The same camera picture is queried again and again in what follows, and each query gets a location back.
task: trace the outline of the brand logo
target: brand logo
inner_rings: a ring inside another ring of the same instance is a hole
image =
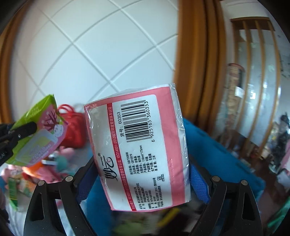
[[[111,157],[105,158],[105,156],[101,156],[100,153],[98,153],[98,156],[101,158],[102,165],[103,165],[103,171],[105,173],[105,177],[107,179],[117,179],[117,173],[112,170],[114,168],[114,163]]]

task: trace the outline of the barcode number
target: barcode number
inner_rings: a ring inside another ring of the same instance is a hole
[[[122,104],[121,113],[126,142],[154,137],[149,105],[146,100]]]

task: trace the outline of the white cartoon character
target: white cartoon character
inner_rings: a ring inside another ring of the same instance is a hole
[[[55,137],[60,137],[62,136],[62,134],[64,133],[64,126],[63,125],[60,125],[60,124],[57,124],[54,126],[54,135]]]

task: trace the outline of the green and pink package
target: green and pink package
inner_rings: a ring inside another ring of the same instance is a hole
[[[60,116],[53,95],[48,95],[26,112],[12,129],[29,122],[37,124],[35,134],[21,139],[6,162],[18,166],[32,166],[51,154],[65,138],[67,123]]]

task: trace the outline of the red stripe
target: red stripe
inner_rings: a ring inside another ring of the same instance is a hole
[[[127,196],[127,199],[128,199],[128,202],[129,202],[129,205],[130,205],[132,211],[136,211],[136,207],[135,207],[133,199],[132,199],[132,195],[131,195],[131,192],[129,189],[129,185],[127,182],[127,178],[125,175],[125,170],[124,170],[124,166],[123,166],[123,162],[122,162],[122,158],[121,158],[121,153],[120,153],[120,148],[119,148],[117,133],[116,133],[116,127],[115,127],[115,121],[114,121],[114,115],[113,115],[112,103],[107,104],[107,110],[108,110],[108,119],[109,119],[113,149],[115,152],[115,157],[117,160],[117,165],[119,168],[119,173],[121,176],[123,187],[124,187],[124,190],[125,190],[125,193],[126,193],[126,196]]]

